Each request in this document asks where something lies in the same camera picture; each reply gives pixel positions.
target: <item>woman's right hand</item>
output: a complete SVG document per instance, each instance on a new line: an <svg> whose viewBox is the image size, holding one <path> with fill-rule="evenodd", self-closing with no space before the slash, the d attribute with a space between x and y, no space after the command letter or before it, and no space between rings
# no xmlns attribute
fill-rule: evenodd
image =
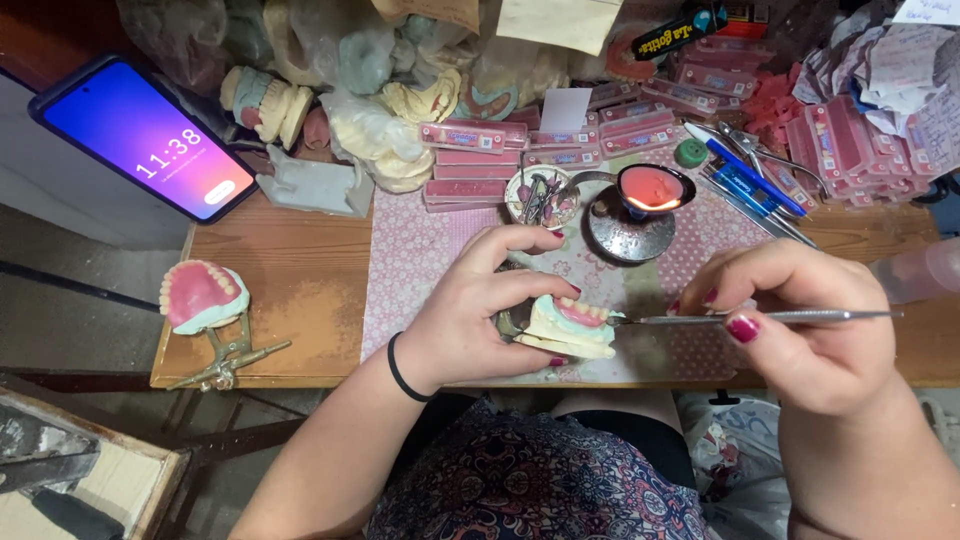
<svg viewBox="0 0 960 540"><path fill-rule="evenodd" d="M751 297L757 309L738 308ZM890 307L866 266L789 239L718 252L674 306L681 315L732 309L724 328L786 403L830 415L858 409L897 373L893 323L879 317L788 328L761 313L803 308Z"/></svg>

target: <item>forearm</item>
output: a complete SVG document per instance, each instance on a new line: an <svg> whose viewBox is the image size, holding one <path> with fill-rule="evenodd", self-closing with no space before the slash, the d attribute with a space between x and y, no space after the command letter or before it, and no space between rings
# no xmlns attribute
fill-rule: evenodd
<svg viewBox="0 0 960 540"><path fill-rule="evenodd" d="M386 349L380 349L290 439L230 537L288 539L318 532L339 537L356 530L422 410L423 403L397 386Z"/></svg>
<svg viewBox="0 0 960 540"><path fill-rule="evenodd" d="M855 413L786 405L780 452L794 512L844 537L960 537L960 475L900 374ZM793 528L805 537L805 527Z"/></svg>

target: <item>pink floral mat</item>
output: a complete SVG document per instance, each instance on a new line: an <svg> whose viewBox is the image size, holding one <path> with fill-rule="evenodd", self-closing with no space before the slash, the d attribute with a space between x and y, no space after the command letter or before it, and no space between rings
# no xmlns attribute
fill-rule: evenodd
<svg viewBox="0 0 960 540"><path fill-rule="evenodd" d="M604 163L617 171L632 162L676 167L675 146ZM697 178L699 170L684 171ZM604 185L581 184L582 199L592 200ZM370 282L364 318L363 358L410 324L434 285L467 240L477 231L499 223L495 209L430 214L419 192L394 195L377 190L373 215ZM655 262L623 268L592 253L579 229L564 228L568 241L561 250L537 256L515 254L528 267L552 272L584 289L583 300L624 310L642 306L662 313L697 269L713 253L753 246L770 236L731 208L723 199L698 189L689 205L675 212L677 232L667 251ZM572 362L562 368L494 380L495 383L636 382L650 380L726 380L739 360L716 328L675 327L651 331L640 326L617 331L615 358Z"/></svg>

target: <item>painted fingernail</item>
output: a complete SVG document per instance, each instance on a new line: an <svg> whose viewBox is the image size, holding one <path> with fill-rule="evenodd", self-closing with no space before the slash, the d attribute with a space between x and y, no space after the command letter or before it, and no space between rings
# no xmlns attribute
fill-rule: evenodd
<svg viewBox="0 0 960 540"><path fill-rule="evenodd" d="M717 299L717 288L713 287L711 290L707 291L707 295L704 296L703 304L704 306L709 306Z"/></svg>
<svg viewBox="0 0 960 540"><path fill-rule="evenodd" d="M760 335L760 325L754 319L744 315L733 317L724 328L740 343L750 343Z"/></svg>

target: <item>hand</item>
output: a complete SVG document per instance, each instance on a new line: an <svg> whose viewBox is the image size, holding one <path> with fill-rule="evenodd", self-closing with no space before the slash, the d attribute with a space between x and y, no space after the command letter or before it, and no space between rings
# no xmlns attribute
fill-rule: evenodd
<svg viewBox="0 0 960 540"><path fill-rule="evenodd" d="M759 311L737 308L751 297ZM732 309L724 321L732 341L785 403L810 412L851 412L896 374L889 318L788 328L760 313L797 308L890 306L866 266L782 239L714 255L684 289L678 312Z"/></svg>
<svg viewBox="0 0 960 540"><path fill-rule="evenodd" d="M522 375L550 365L552 353L504 343L491 317L544 294L576 300L580 289L532 270L493 271L508 252L536 255L563 245L561 233L523 225L486 228L471 238L396 341L397 369L407 384L430 394L448 383Z"/></svg>

